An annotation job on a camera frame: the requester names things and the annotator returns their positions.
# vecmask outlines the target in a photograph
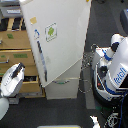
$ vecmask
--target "gray floor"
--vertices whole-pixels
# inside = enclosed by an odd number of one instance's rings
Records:
[[[119,16],[122,9],[128,7],[128,1],[121,3],[120,0],[106,0],[99,4],[92,0],[90,22],[86,38],[85,52],[90,54],[91,45],[108,47],[111,36],[114,33],[124,33]],[[81,72],[81,79],[90,80],[89,69]],[[80,88],[83,91],[90,89],[90,84],[80,81]],[[20,99],[18,105],[11,105],[5,117],[0,121],[0,128],[36,128],[40,125],[79,125],[83,128],[92,128],[91,115],[97,116],[103,128],[105,119],[99,110],[95,109],[92,91],[89,93],[78,92],[77,99],[67,100],[46,100]]]

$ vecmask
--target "green sticker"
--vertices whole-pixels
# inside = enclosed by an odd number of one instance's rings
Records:
[[[5,55],[1,55],[1,58],[6,58]]]
[[[0,73],[0,76],[3,76],[4,75],[4,73]]]
[[[12,34],[7,34],[9,39],[14,39]]]
[[[54,29],[51,27],[48,31],[48,35],[52,36],[53,35],[53,32],[54,32]]]
[[[13,54],[14,58],[28,58],[27,54]]]

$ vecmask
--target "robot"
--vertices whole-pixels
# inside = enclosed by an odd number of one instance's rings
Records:
[[[128,10],[120,14],[120,21],[128,34]],[[111,46],[96,48],[92,62],[93,91],[103,103],[118,105],[128,91],[128,37],[114,34]]]
[[[22,63],[15,64],[4,74],[0,86],[0,120],[9,108],[8,97],[14,97],[19,93],[24,80],[25,66]]]

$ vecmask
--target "white refrigerator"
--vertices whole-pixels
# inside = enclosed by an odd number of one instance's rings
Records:
[[[91,0],[19,1],[47,99],[76,98]]]

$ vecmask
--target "refrigerator door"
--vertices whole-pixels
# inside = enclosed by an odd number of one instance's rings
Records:
[[[20,0],[42,86],[82,59],[91,0]]]

